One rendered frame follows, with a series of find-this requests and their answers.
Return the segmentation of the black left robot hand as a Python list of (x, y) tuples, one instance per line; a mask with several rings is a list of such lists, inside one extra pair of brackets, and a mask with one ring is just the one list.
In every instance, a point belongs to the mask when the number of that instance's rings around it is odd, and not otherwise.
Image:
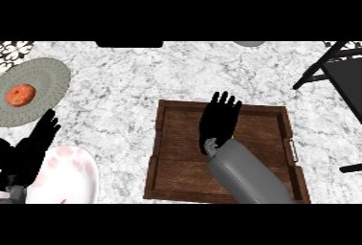
[(0, 138), (0, 190), (9, 186), (28, 187), (37, 178), (46, 152), (61, 128), (55, 111), (50, 109), (27, 138), (16, 146)]

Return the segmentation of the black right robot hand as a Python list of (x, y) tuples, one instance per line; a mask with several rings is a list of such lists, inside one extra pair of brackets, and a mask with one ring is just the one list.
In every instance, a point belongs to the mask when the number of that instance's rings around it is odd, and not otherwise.
[(200, 148), (203, 154), (207, 154), (206, 141), (209, 139), (216, 139), (216, 146), (222, 147), (232, 138), (241, 107), (243, 102), (235, 100), (228, 92), (214, 92), (200, 121)]

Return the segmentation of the brown wooden tray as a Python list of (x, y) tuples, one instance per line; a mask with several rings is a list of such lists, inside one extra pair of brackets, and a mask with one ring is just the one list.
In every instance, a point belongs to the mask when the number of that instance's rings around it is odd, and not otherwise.
[[(154, 151), (148, 163), (146, 199), (200, 203), (235, 202), (235, 198), (207, 170), (201, 153), (198, 126), (203, 102), (161, 100), (155, 121)], [(282, 180), (294, 201), (310, 202), (287, 109), (282, 106), (245, 105), (241, 109), (235, 139)]]

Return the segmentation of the white pink plate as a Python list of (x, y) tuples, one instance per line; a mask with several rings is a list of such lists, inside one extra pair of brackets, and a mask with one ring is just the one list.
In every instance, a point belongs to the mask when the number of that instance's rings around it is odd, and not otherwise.
[(95, 204), (98, 194), (99, 171), (90, 153), (77, 146), (49, 149), (25, 203)]

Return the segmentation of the red orange round fruit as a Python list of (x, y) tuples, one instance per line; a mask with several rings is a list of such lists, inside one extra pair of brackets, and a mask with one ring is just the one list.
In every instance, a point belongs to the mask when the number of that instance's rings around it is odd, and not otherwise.
[(34, 100), (36, 94), (36, 88), (30, 84), (21, 84), (11, 89), (6, 95), (6, 103), (12, 107), (22, 107)]

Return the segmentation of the grey round placemat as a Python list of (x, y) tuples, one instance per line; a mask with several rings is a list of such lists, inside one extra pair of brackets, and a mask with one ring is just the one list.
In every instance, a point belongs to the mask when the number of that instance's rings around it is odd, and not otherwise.
[[(55, 58), (34, 58), (16, 65), (0, 76), (0, 127), (16, 127), (39, 120), (59, 104), (70, 81), (71, 70)], [(8, 96), (24, 84), (36, 89), (34, 98), (25, 105), (15, 107), (8, 103)]]

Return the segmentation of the grey round object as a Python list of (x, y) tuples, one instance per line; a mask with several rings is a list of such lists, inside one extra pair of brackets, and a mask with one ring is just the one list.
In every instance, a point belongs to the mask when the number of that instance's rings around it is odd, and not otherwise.
[(243, 47), (259, 47), (266, 41), (234, 41)]

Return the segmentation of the black white patterned tile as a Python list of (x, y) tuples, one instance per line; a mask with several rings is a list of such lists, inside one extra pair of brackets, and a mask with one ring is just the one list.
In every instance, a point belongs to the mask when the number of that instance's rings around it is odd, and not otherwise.
[(33, 41), (0, 41), (0, 74), (19, 65), (33, 47)]

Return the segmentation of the black flat object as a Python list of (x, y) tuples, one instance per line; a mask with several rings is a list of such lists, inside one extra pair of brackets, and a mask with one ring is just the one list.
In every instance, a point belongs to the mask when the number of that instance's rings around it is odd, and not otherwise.
[(95, 41), (102, 48), (161, 48), (163, 41)]

